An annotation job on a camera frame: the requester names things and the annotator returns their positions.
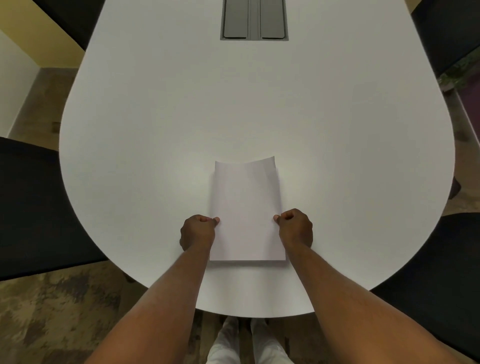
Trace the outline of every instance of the white paper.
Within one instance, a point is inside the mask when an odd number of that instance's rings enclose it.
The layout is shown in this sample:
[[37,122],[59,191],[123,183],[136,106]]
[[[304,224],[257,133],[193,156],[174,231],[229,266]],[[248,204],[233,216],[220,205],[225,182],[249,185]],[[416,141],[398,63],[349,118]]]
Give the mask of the white paper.
[[212,217],[220,217],[210,260],[285,260],[273,216],[282,212],[275,157],[215,162]]

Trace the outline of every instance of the dark skin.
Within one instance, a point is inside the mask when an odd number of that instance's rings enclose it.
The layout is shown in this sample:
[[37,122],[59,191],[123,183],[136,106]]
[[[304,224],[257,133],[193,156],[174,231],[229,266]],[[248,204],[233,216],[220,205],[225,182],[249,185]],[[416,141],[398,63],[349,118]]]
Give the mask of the dark skin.
[[[458,364],[428,331],[349,280],[312,249],[312,223],[294,209],[274,220],[280,239],[342,364]],[[112,329],[86,364],[177,364],[186,353],[195,304],[219,218],[185,220],[184,253]]]

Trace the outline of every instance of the white table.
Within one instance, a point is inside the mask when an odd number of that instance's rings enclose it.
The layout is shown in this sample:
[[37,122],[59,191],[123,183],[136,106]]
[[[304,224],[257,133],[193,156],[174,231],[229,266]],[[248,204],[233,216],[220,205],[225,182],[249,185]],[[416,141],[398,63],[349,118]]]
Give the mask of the white table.
[[[64,112],[72,206],[150,286],[208,214],[215,160],[275,156],[284,209],[371,289],[418,251],[447,200],[452,126],[402,0],[287,0],[289,41],[221,41],[222,0],[107,0]],[[197,307],[312,311],[292,266],[208,267]]]

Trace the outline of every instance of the floor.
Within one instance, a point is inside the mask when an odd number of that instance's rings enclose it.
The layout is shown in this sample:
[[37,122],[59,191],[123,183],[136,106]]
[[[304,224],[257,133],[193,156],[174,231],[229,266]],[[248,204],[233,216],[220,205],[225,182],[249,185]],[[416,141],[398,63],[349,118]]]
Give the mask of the floor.
[[[10,138],[58,149],[60,121],[73,69],[42,69]],[[480,211],[480,152],[455,93],[445,96],[455,131],[460,194],[444,214]],[[80,364],[146,288],[129,283],[111,262],[0,282],[0,362]],[[335,363],[314,315],[270,320],[296,364]],[[241,324],[241,361],[253,364],[250,333]],[[195,313],[185,364],[203,364],[220,328],[219,316]],[[465,363],[470,359],[457,355]]]

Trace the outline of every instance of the white pants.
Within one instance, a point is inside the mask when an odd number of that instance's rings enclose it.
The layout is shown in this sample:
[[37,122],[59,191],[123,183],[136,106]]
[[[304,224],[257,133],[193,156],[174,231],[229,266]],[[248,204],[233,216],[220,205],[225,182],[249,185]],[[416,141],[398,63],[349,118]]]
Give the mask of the white pants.
[[[293,364],[265,320],[252,319],[253,356],[256,364]],[[227,317],[208,353],[207,364],[240,364],[239,323]]]

